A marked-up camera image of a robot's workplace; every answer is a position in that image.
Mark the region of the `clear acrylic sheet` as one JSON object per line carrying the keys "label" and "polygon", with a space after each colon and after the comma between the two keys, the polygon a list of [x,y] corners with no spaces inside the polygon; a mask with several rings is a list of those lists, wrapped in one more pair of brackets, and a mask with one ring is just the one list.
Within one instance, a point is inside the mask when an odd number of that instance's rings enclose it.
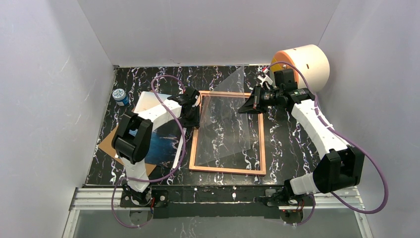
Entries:
{"label": "clear acrylic sheet", "polygon": [[225,162],[231,163],[235,156],[250,149],[248,118],[238,113],[246,98],[243,66],[214,89],[202,94],[196,166],[216,167]]}

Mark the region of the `landscape photo print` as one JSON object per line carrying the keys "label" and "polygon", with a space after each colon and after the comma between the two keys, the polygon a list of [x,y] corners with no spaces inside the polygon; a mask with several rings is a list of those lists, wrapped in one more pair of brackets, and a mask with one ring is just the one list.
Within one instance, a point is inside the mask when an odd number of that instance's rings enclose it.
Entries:
{"label": "landscape photo print", "polygon": [[[134,110],[139,114],[142,111],[151,109],[159,104],[153,92],[143,91]],[[152,132],[149,151],[145,162],[156,166],[174,168],[175,159],[181,153],[182,146],[179,144],[181,132],[176,121],[170,121],[158,127]]]}

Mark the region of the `pink wooden picture frame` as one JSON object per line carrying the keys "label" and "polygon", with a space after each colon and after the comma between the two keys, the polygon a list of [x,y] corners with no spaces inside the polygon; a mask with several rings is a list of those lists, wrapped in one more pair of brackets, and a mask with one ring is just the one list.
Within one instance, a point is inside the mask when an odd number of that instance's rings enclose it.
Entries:
{"label": "pink wooden picture frame", "polygon": [[251,137],[251,147],[247,151],[235,156],[231,163],[225,162],[218,166],[196,166],[196,144],[197,132],[199,128],[193,130],[192,144],[190,152],[189,169],[192,171],[211,172],[211,173],[228,173],[228,174],[241,174],[241,175],[266,175],[266,153],[264,141],[264,122],[263,115],[248,115],[249,135]]}

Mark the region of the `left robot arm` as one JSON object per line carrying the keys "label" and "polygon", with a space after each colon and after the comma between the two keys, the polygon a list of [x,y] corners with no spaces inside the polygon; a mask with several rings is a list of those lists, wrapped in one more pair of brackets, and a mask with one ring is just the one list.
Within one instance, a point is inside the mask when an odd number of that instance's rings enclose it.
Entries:
{"label": "left robot arm", "polygon": [[139,205],[148,205],[152,200],[149,188],[152,181],[146,169],[152,133],[174,121],[184,138],[184,129],[199,127],[199,99],[200,93],[193,87],[187,87],[177,95],[142,92],[135,110],[122,116],[111,145],[126,170],[123,190]]}

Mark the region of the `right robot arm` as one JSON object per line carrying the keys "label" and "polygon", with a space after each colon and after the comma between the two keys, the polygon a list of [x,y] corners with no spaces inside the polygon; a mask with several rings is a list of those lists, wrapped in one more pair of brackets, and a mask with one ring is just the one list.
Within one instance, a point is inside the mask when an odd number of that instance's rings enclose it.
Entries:
{"label": "right robot arm", "polygon": [[304,128],[315,145],[321,161],[315,170],[297,178],[287,179],[282,188],[269,190],[261,198],[267,206],[300,200],[307,194],[329,193],[360,183],[364,154],[331,132],[332,126],[320,121],[320,110],[315,107],[315,95],[306,87],[298,88],[293,69],[274,73],[274,79],[264,70],[261,81],[238,110],[240,114],[264,114],[268,107],[281,106]]}

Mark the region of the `brown cardboard backing board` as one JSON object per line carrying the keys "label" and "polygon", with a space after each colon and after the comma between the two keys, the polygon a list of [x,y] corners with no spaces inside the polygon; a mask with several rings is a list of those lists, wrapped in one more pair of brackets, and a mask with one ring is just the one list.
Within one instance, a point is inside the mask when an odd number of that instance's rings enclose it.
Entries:
{"label": "brown cardboard backing board", "polygon": [[[108,134],[108,136],[106,136],[103,141],[98,145],[99,149],[101,149],[103,152],[105,152],[106,154],[108,154],[109,156],[111,156],[114,160],[116,160],[118,163],[120,163],[121,165],[123,165],[123,162],[120,158],[116,157],[116,150],[112,147],[111,143],[112,143],[112,139],[114,138],[114,135],[117,131],[117,126]],[[157,167],[156,165],[153,164],[148,164],[145,163],[146,166],[146,172],[147,175],[149,176],[152,171]]]}

